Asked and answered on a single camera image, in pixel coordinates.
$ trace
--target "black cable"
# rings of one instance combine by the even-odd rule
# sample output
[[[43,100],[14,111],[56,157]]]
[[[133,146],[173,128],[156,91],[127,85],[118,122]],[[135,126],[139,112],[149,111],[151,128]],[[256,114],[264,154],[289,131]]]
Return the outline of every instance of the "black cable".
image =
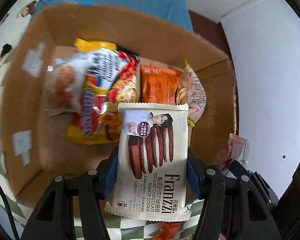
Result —
[[[11,212],[11,209],[10,209],[10,206],[9,206],[9,203],[8,203],[8,200],[7,200],[7,197],[6,197],[5,193],[3,192],[1,186],[0,186],[0,196],[1,196],[2,200],[3,200],[4,206],[5,206],[5,208],[6,208],[7,215],[8,215],[8,218],[9,218],[9,222],[10,222],[10,225],[11,225],[11,229],[12,229],[14,238],[15,238],[16,240],[20,240],[19,235],[18,235],[18,231],[17,231],[17,228],[16,228],[16,225],[15,225],[15,223],[14,223],[14,219],[13,219],[13,216],[12,216],[12,212]]]

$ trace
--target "tape piece on box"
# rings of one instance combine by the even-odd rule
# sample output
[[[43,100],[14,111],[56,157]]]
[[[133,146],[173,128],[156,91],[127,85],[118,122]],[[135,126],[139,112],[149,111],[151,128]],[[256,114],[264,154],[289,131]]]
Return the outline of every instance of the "tape piece on box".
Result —
[[[20,155],[23,166],[30,162],[31,130],[17,132],[12,136],[14,155]]]
[[[44,47],[45,45],[42,42],[39,42],[36,50],[29,49],[23,63],[22,68],[34,77],[38,77],[40,74],[43,65],[43,61],[40,58],[43,54]]]

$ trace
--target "white shirt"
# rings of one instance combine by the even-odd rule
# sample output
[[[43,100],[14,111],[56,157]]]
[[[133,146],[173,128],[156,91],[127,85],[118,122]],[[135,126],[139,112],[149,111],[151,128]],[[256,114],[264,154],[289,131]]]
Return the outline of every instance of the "white shirt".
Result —
[[[123,116],[123,123],[122,123],[122,129],[126,134],[129,135],[135,135],[132,132],[129,132],[128,124],[130,122],[135,122],[137,124],[140,124],[141,122],[147,122],[150,125],[150,128],[153,126],[152,123],[149,123],[147,118],[150,116],[150,111],[146,109],[142,110],[132,110],[132,109],[125,109],[124,110],[124,116]]]

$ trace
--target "man's hand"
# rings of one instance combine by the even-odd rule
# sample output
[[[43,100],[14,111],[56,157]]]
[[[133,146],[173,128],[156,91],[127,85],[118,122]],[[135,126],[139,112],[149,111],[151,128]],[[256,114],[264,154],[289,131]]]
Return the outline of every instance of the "man's hand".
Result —
[[[133,133],[136,136],[138,136],[138,134],[136,132],[137,126],[138,126],[138,124],[136,122],[128,123],[129,132]]]

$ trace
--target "cardboard box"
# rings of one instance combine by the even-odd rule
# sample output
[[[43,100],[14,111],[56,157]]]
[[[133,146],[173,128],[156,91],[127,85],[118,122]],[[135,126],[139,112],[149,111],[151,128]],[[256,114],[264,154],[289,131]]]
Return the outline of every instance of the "cardboard box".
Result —
[[[234,130],[234,76],[225,53],[194,33],[130,9],[48,7],[31,22],[18,46],[2,98],[3,152],[9,183],[19,201],[35,206],[56,175],[80,176],[96,168],[114,147],[66,141],[71,115],[49,117],[45,110],[47,67],[56,56],[72,54],[75,38],[110,41],[178,68],[184,68],[187,59],[207,92],[206,110],[192,130],[191,150],[209,165],[226,147]],[[35,68],[25,71],[29,65]],[[21,131],[31,131],[30,150],[16,156],[13,137]],[[27,165],[24,154],[29,155]]]

